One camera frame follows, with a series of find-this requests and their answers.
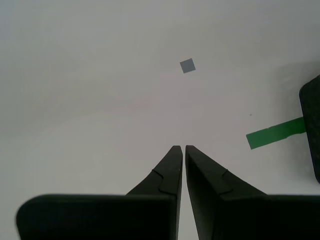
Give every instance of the black object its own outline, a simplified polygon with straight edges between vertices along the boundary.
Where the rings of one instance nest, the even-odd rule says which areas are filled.
[[[200,240],[320,238],[320,196],[267,195],[194,146],[185,165]]]
[[[173,146],[127,195],[43,195],[22,205],[22,240],[175,240],[183,154]]]
[[[320,75],[305,84],[299,96],[314,174],[320,183]]]

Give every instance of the green tape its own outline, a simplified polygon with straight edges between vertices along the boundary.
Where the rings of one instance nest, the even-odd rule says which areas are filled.
[[[294,134],[302,134],[306,131],[303,117],[281,123],[260,131],[246,135],[251,149],[268,145]]]

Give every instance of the green strip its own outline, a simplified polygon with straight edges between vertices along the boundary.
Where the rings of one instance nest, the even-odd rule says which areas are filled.
[[[303,117],[281,123],[260,131],[246,135],[251,149],[268,145],[294,134],[302,134],[306,131]]]

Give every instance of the black plastic part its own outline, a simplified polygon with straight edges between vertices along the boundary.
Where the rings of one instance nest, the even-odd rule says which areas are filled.
[[[305,84],[299,96],[314,174],[320,183],[320,75]]]
[[[185,163],[200,240],[319,239],[319,196],[267,195],[194,146]]]
[[[42,195],[16,215],[22,240],[176,240],[183,154],[174,146],[127,195]]]

